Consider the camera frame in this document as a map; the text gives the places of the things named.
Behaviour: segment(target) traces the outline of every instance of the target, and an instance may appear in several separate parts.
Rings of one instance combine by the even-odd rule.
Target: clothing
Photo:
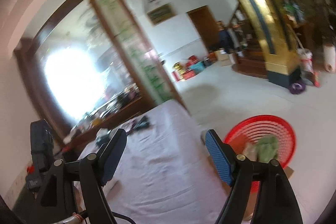
[[[230,53],[231,49],[235,49],[235,45],[232,41],[232,38],[227,30],[220,30],[218,32],[218,38],[220,45],[224,48],[226,53]]]
[[[268,163],[275,159],[278,154],[279,141],[272,134],[265,135],[257,142],[257,152],[260,162]]]

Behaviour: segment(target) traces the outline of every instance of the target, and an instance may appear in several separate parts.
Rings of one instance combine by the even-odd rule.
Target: electrical cable
[[[114,217],[116,217],[116,218],[121,218],[121,219],[123,219],[123,220],[128,221],[128,222],[131,223],[131,224],[136,224],[136,223],[133,221],[133,219],[131,219],[131,218],[128,217],[128,216],[124,216],[124,215],[121,215],[121,214],[116,213],[116,212],[111,212],[111,213],[112,213],[112,215],[113,215]]]

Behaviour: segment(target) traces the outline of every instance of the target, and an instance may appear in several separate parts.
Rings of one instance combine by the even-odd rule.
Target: gold pillar
[[[299,58],[293,34],[285,30],[280,0],[239,1],[256,31],[267,71],[290,75],[298,68]]]

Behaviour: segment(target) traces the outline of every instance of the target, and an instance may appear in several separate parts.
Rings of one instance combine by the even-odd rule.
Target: person
[[[219,44],[221,47],[224,48],[226,53],[230,53],[231,49],[235,49],[235,45],[233,43],[233,40],[227,31],[227,27],[224,26],[222,21],[217,21],[218,25],[218,38],[219,38]]]

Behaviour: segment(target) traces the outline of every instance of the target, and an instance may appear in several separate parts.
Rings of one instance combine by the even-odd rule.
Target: red box
[[[192,61],[189,60],[189,61],[185,64],[185,67],[186,67],[186,68],[189,68],[192,64],[193,64]]]
[[[182,74],[182,77],[183,77],[184,80],[187,80],[191,77],[194,77],[195,75],[196,74],[194,73],[194,71],[189,69],[184,74]]]
[[[171,74],[173,75],[176,82],[179,82],[181,80],[180,75],[176,70],[172,71]]]
[[[189,57],[188,60],[191,63],[191,65],[198,63],[198,58],[195,55],[191,55],[191,57]]]

